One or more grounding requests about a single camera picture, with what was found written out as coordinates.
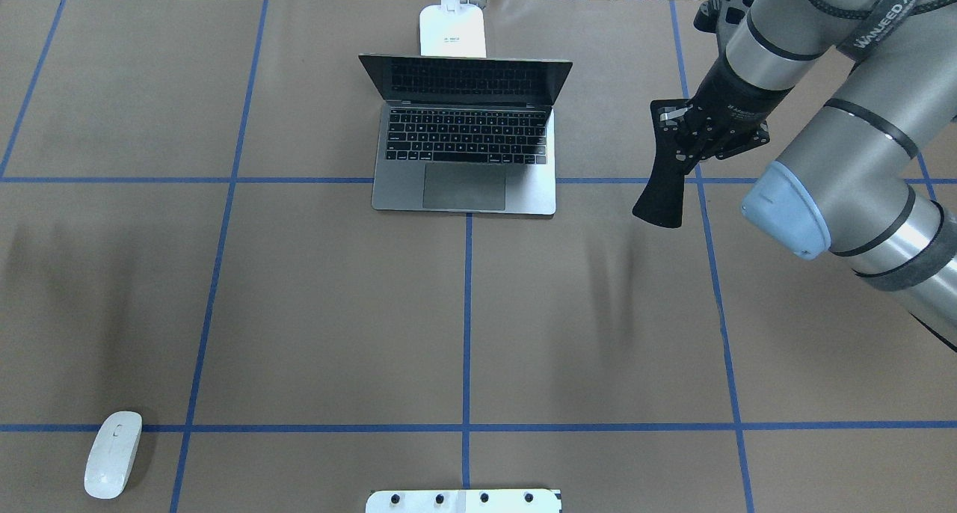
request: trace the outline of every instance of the laptop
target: laptop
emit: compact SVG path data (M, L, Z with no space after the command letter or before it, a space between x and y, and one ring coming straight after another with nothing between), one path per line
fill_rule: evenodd
M373 209L555 213L553 105L571 62L359 60L386 102Z

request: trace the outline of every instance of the white mouse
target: white mouse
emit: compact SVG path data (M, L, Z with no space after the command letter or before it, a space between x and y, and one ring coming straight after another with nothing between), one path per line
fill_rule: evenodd
M136 412L121 411L106 418L86 459L86 494L102 499L120 496L133 468L141 431L143 417Z

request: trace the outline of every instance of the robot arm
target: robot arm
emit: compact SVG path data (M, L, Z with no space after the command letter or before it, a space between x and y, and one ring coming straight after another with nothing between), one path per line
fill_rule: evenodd
M695 25L720 57L690 100L652 103L655 165L633 214L679 227L684 175L768 142L766 115L840 45L857 66L742 213L799 257L844 257L957 350L957 220L899 178L957 114L955 1L709 1Z

